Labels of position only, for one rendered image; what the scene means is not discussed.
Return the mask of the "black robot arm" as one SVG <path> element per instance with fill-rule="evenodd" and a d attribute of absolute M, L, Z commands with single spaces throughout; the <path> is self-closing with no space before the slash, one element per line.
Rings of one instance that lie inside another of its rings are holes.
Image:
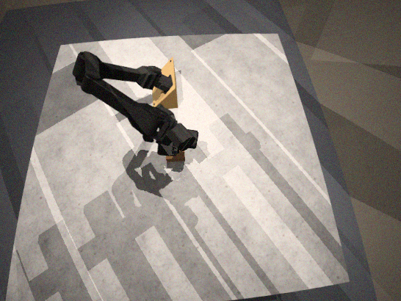
<path fill-rule="evenodd" d="M 102 79 L 133 81 L 143 89 L 154 87 L 164 90 L 166 94 L 173 86 L 172 76 L 163 75 L 157 66 L 128 68 L 102 62 L 89 51 L 78 53 L 73 68 L 76 84 L 85 93 L 94 95 L 111 108 L 116 109 L 129 119 L 130 125 L 141 134 L 158 140 L 157 153 L 161 156 L 176 156 L 179 151 L 185 151 L 195 141 L 195 137 L 182 123 L 177 123 L 172 111 L 161 104 L 157 107 L 137 103 L 126 94 L 116 90 Z M 156 130 L 159 128 L 158 134 Z"/>

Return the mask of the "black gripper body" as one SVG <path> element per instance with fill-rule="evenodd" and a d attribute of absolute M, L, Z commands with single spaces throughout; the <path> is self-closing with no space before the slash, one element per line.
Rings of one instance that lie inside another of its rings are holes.
<path fill-rule="evenodd" d="M 196 146 L 197 146 L 197 142 L 198 142 L 198 131 L 196 131 L 196 130 L 190 130 L 190 129 L 187 129 L 187 130 L 195 137 L 194 143 L 193 143 L 189 148 L 195 149 Z M 145 135 L 143 135 L 142 138 L 143 138 L 146 142 L 153 142 L 153 139 L 152 139 L 152 138 L 147 137 L 147 136 L 145 136 Z"/>

